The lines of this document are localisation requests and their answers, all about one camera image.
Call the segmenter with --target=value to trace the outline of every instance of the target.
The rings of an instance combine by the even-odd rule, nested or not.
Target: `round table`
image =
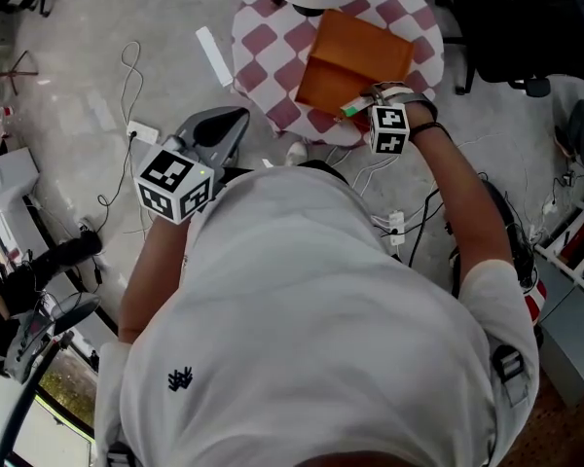
[[[340,8],[387,28],[415,44],[405,80],[431,100],[444,73],[444,44],[435,16],[424,0],[355,0]],[[309,142],[346,147],[363,143],[359,128],[294,101],[321,17],[305,18],[289,4],[242,0],[234,17],[232,51],[236,91],[266,114],[276,133],[291,131]]]

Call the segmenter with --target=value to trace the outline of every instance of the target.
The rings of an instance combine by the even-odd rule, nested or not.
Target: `power strip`
[[[394,211],[389,215],[389,231],[398,235],[390,235],[389,242],[393,247],[405,243],[405,214],[401,211]]]
[[[130,136],[134,131],[136,131],[136,138],[142,140],[143,142],[151,145],[154,145],[158,142],[158,137],[160,135],[160,131],[158,129],[144,125],[137,121],[130,121],[128,123],[126,135]]]

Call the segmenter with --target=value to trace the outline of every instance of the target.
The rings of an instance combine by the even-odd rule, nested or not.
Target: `black logo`
[[[168,375],[168,388],[173,392],[176,392],[180,387],[182,389],[187,389],[192,381],[193,367],[190,369],[184,367],[184,372],[176,370],[173,374]]]
[[[402,109],[386,107],[377,111],[380,128],[407,128],[405,123],[405,113],[402,111]]]
[[[192,167],[191,162],[172,152],[161,151],[140,176],[167,192],[175,192]]]
[[[186,196],[179,199],[180,219],[184,219],[196,209],[203,206],[209,199],[210,179],[203,180]]]
[[[173,209],[171,208],[171,201],[165,196],[161,196],[156,191],[143,187],[138,184],[138,192],[143,198],[143,205],[152,211],[166,216],[166,218],[173,219]]]
[[[377,154],[402,154],[404,149],[405,133],[382,133],[379,131],[377,140]]]

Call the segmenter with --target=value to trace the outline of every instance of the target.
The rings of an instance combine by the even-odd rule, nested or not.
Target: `orange book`
[[[401,82],[413,60],[414,44],[364,20],[324,13],[296,94],[297,102],[341,117],[340,108],[374,83]],[[364,116],[352,118],[364,128]]]

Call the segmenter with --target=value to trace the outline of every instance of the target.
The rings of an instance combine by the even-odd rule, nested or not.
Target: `white t-shirt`
[[[478,467],[496,439],[488,335],[523,355],[531,410],[538,353],[514,269],[479,265],[456,300],[389,257],[362,200],[327,173],[238,178],[192,225],[188,258],[134,345],[102,348],[102,460],[123,428],[145,467],[355,450]]]

